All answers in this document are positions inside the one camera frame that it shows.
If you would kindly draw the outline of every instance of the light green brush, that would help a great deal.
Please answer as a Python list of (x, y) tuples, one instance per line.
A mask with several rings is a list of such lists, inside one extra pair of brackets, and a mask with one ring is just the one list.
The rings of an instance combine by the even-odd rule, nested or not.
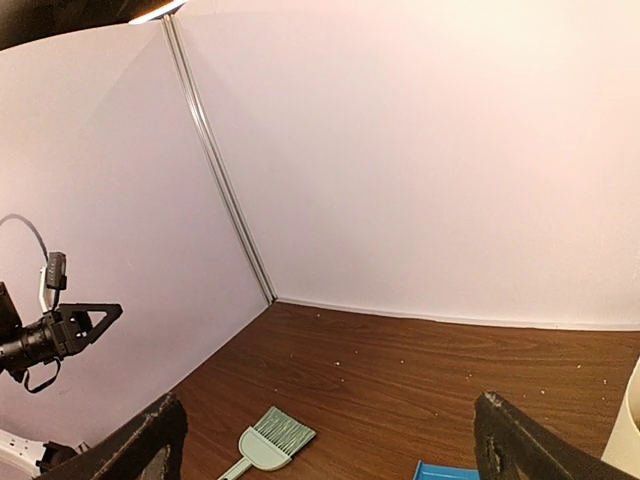
[(309, 427), (271, 407), (255, 427), (247, 428), (240, 437), (242, 460), (218, 480), (235, 480), (251, 467), (266, 471), (282, 468), (315, 435)]

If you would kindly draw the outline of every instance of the fluorescent light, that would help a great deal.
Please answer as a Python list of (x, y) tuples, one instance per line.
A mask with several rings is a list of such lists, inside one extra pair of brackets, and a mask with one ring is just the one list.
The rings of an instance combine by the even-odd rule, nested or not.
[(187, 3), (187, 0), (172, 0), (166, 5), (163, 5), (149, 13), (145, 13), (144, 15), (140, 15), (139, 17), (134, 18), (129, 22), (129, 25), (140, 25), (141, 23), (148, 22), (149, 20), (153, 20), (154, 18), (162, 17), (164, 14), (169, 13), (171, 10), (175, 10), (185, 3)]

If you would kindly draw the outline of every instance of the brush bristles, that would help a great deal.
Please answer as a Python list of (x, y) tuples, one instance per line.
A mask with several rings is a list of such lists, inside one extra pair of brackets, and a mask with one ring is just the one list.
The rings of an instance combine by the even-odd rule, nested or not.
[(290, 457), (316, 435), (316, 432), (309, 427), (302, 425), (276, 407), (271, 407), (253, 428)]

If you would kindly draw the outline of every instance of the blue dustpan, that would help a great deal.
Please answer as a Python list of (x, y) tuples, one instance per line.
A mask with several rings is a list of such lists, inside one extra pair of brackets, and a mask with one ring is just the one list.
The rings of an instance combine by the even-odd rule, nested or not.
[(413, 480), (480, 480), (480, 475), (477, 470), (437, 467), (420, 462)]

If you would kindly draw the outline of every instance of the white backdrop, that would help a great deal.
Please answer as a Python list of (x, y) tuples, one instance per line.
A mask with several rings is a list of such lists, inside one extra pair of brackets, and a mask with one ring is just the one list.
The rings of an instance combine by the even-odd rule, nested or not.
[(282, 298), (640, 326), (640, 3), (192, 0)]
[[(0, 217), (30, 218), (68, 255), (66, 302), (124, 315), (30, 395), (0, 377), (0, 428), (95, 444), (265, 307), (209, 173), (159, 23), (0, 52)], [(42, 256), (0, 229), (0, 279), (39, 317)], [(48, 367), (36, 369), (46, 378)]]

